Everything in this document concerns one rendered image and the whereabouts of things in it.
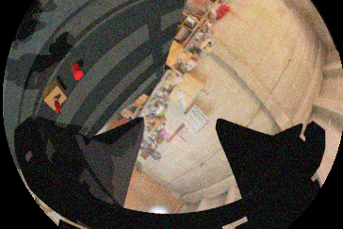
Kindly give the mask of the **orange block with round hole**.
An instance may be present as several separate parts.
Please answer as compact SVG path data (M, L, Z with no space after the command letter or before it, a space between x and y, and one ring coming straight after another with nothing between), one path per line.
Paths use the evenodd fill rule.
M58 104L61 105L61 103L64 103L64 100L66 99L65 91L61 87L60 84L58 84L57 78L53 82L51 82L50 86L47 85L45 91L42 93L43 100L45 100L45 103L47 103L47 106L51 107L53 110L55 110L54 105L54 97L57 96Z

